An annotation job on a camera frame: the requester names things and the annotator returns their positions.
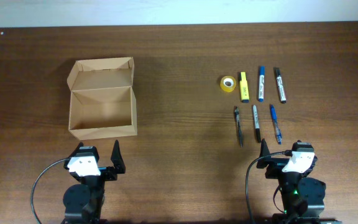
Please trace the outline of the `blue whiteboard marker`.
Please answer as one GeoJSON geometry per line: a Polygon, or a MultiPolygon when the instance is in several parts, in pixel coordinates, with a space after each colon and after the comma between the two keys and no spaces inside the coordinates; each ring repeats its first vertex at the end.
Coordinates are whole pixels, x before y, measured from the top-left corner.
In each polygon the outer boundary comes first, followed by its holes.
{"type": "Polygon", "coordinates": [[[260,102],[264,101],[264,78],[265,78],[265,67],[259,67],[259,92],[258,92],[258,100],[260,102]]]}

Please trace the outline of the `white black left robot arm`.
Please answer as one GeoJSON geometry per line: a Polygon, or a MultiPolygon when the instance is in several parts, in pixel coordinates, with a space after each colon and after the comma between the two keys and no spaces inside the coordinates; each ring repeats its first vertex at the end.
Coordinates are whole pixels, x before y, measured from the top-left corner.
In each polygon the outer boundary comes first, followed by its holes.
{"type": "Polygon", "coordinates": [[[68,156],[64,168],[78,181],[69,187],[63,196],[65,218],[63,223],[107,223],[101,218],[105,199],[105,183],[116,181],[126,172],[119,141],[114,142],[111,154],[112,166],[100,167],[99,154],[94,146],[82,142],[68,156]]]}

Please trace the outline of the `brown cardboard box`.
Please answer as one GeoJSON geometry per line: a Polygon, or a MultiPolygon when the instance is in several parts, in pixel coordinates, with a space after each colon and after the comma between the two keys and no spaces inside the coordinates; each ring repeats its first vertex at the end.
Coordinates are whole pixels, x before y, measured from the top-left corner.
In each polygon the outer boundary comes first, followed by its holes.
{"type": "Polygon", "coordinates": [[[79,140],[137,135],[132,57],[77,60],[67,78],[68,130],[79,140]]]}

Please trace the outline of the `yellow clear tape roll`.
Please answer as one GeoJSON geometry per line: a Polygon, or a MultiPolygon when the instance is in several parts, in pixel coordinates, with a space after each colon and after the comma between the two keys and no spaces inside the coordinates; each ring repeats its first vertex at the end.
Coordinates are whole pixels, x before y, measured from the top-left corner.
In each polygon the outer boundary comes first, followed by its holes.
{"type": "Polygon", "coordinates": [[[224,76],[222,77],[221,81],[220,81],[220,88],[225,91],[225,92],[232,92],[235,90],[236,88],[236,79],[232,76],[224,76]]]}

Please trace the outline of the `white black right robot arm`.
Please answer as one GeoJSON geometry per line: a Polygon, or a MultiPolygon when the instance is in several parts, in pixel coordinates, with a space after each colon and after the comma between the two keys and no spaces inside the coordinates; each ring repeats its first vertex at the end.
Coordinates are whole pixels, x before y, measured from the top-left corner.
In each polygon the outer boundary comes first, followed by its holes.
{"type": "Polygon", "coordinates": [[[275,192],[281,194],[283,210],[272,215],[273,224],[335,224],[339,220],[321,218],[324,211],[326,184],[311,178],[318,158],[310,143],[297,141],[289,151],[282,152],[285,158],[276,158],[262,140],[258,169],[265,169],[267,179],[277,179],[275,192]]]}

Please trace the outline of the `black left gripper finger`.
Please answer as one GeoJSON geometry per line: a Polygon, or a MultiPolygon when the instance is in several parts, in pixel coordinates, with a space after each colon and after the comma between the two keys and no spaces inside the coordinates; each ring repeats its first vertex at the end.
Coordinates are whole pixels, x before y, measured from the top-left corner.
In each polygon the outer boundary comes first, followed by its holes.
{"type": "Polygon", "coordinates": [[[121,150],[118,140],[115,140],[114,142],[114,146],[111,154],[111,162],[113,163],[114,170],[117,174],[126,173],[126,166],[121,155],[121,150]]]}
{"type": "Polygon", "coordinates": [[[75,150],[73,151],[73,153],[77,153],[78,150],[80,149],[80,147],[83,147],[83,146],[84,146],[83,142],[79,142],[79,144],[77,145],[77,147],[75,148],[75,150]]]}

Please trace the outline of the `black whiteboard marker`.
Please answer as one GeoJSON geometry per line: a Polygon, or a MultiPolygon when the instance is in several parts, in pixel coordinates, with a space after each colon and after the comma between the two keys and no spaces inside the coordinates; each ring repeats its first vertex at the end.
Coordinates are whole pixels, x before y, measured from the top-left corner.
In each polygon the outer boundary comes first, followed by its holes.
{"type": "Polygon", "coordinates": [[[285,89],[283,86],[283,80],[282,80],[282,76],[280,73],[280,69],[278,67],[275,67],[273,70],[274,70],[274,73],[276,76],[277,87],[278,87],[278,92],[279,92],[279,96],[280,96],[280,102],[285,104],[287,102],[287,98],[285,95],[285,89]]]}

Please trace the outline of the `black ballpoint pen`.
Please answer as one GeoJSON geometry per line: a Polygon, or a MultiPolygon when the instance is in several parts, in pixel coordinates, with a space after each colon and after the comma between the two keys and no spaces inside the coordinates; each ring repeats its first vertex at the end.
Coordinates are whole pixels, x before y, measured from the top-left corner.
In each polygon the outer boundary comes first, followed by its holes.
{"type": "Polygon", "coordinates": [[[239,140],[240,147],[243,147],[243,137],[242,137],[242,130],[241,130],[241,122],[239,116],[239,109],[237,106],[234,107],[234,117],[237,124],[237,137],[239,140]]]}

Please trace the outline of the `yellow highlighter marker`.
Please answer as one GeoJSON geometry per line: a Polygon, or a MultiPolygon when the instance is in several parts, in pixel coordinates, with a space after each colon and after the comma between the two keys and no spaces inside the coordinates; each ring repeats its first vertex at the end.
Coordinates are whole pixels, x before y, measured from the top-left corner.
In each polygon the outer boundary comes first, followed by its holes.
{"type": "Polygon", "coordinates": [[[249,89],[248,89],[246,72],[239,73],[239,86],[240,86],[240,93],[241,93],[241,101],[243,103],[248,103],[249,102],[249,89]]]}

